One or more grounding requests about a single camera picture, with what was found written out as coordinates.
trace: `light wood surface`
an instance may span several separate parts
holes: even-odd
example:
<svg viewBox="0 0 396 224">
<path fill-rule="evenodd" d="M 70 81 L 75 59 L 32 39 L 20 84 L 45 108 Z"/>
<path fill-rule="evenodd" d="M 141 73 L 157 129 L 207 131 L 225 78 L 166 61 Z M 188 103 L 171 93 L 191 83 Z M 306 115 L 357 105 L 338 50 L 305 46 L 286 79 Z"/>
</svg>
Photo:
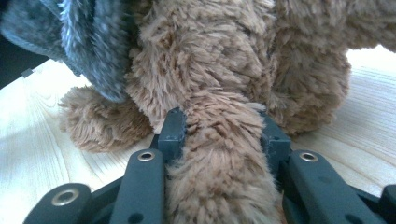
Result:
<svg viewBox="0 0 396 224">
<path fill-rule="evenodd" d="M 350 51 L 348 58 L 351 90 L 337 120 L 292 147 L 321 153 L 348 184 L 378 196 L 396 183 L 396 56 L 378 47 Z M 78 150 L 59 130 L 57 104 L 87 80 L 54 61 L 34 71 L 0 90 L 0 223 L 22 223 L 44 194 L 64 183 L 96 190 L 117 179 L 152 137 L 116 153 Z"/>
</svg>

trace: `stuffed animal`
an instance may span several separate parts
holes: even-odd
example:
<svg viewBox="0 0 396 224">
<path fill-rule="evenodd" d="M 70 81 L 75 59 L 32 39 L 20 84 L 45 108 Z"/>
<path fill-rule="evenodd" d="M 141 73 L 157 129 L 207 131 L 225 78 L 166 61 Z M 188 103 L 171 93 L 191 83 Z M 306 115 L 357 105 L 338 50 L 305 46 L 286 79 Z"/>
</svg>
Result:
<svg viewBox="0 0 396 224">
<path fill-rule="evenodd" d="M 143 0 L 131 9 L 139 35 L 118 79 L 126 96 L 103 93 L 100 78 L 74 88 L 62 127 L 81 149 L 119 150 L 158 133 L 179 106 L 187 137 L 167 168 L 171 223 L 279 223 L 259 112 L 290 135 L 315 130 L 347 96 L 348 49 L 396 51 L 392 0 Z"/>
</svg>

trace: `teddy bear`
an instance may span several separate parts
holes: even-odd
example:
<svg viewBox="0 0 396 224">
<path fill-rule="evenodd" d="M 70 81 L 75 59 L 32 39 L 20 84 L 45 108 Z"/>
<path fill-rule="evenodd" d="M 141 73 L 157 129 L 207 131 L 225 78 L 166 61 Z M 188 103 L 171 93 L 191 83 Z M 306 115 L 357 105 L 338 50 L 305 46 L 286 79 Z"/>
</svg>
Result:
<svg viewBox="0 0 396 224">
<path fill-rule="evenodd" d="M 56 10 L 64 16 L 70 2 Z M 167 167 L 171 223 L 280 223 L 260 112 L 289 135 L 313 131 L 347 97 L 348 49 L 396 51 L 391 0 L 143 0 L 128 7 L 138 31 L 120 47 L 128 69 L 109 81 L 71 60 L 92 87 L 62 99 L 61 126 L 83 150 L 122 150 L 159 133 L 167 111 L 179 107 L 187 131 L 182 157 Z M 63 22 L 65 55 L 76 54 L 84 37 Z M 111 46 L 113 39 L 100 41 Z M 120 71 L 112 65 L 101 71 Z"/>
</svg>

